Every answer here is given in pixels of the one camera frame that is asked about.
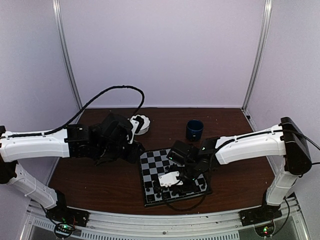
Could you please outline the folding black silver chessboard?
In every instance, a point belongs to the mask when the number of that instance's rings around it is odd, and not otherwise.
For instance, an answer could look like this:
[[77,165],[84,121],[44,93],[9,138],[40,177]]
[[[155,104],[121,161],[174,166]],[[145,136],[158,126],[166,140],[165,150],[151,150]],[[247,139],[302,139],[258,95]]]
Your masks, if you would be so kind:
[[[140,156],[138,162],[140,181],[142,188],[142,197],[144,201],[144,207],[155,207],[164,205],[165,203],[173,203],[184,199],[192,199],[201,197],[207,190],[207,179],[201,174],[195,181],[199,186],[200,192],[198,194],[192,194],[187,196],[171,196],[171,192],[175,191],[175,186],[169,188],[161,187],[158,177],[167,174],[173,170],[179,170],[180,166],[167,158],[170,149],[157,149],[147,151]],[[206,189],[201,189],[201,185],[206,184]],[[159,192],[155,192],[154,188],[158,187]],[[148,202],[147,196],[153,195],[154,201]]]

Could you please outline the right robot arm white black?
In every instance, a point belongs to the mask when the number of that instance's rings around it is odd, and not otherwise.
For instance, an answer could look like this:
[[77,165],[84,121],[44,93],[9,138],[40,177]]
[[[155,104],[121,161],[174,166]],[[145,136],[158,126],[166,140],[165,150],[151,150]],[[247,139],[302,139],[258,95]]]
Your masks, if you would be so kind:
[[308,139],[289,117],[270,128],[235,136],[205,139],[200,147],[177,140],[167,158],[178,165],[177,170],[160,176],[161,187],[184,185],[195,181],[212,167],[240,160],[265,156],[282,156],[284,162],[266,190],[262,206],[256,210],[259,220],[268,220],[299,176],[312,168]]

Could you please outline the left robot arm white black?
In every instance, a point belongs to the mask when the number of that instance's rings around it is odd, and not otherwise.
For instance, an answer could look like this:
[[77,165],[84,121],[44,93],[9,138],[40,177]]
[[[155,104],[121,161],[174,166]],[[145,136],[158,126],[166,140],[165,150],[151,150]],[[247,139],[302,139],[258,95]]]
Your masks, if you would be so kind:
[[110,113],[102,123],[68,124],[60,130],[14,133],[0,128],[0,183],[13,185],[26,197],[41,204],[61,222],[72,218],[65,195],[30,175],[20,159],[42,157],[89,158],[96,166],[122,159],[134,164],[145,149],[134,137],[148,132],[145,115],[126,118]]

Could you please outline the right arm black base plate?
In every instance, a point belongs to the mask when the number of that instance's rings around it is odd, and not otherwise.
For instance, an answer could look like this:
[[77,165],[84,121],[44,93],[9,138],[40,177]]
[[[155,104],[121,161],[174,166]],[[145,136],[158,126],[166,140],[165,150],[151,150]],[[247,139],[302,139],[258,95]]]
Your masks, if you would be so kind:
[[277,207],[259,206],[239,212],[242,226],[255,225],[271,221],[282,216],[282,212]]

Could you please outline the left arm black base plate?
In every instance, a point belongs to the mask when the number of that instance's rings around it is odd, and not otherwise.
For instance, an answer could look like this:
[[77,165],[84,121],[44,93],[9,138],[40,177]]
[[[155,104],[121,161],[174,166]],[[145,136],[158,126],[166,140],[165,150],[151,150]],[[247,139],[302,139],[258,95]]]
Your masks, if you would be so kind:
[[86,227],[90,216],[90,213],[85,210],[58,206],[47,209],[46,213],[53,221],[79,227]]

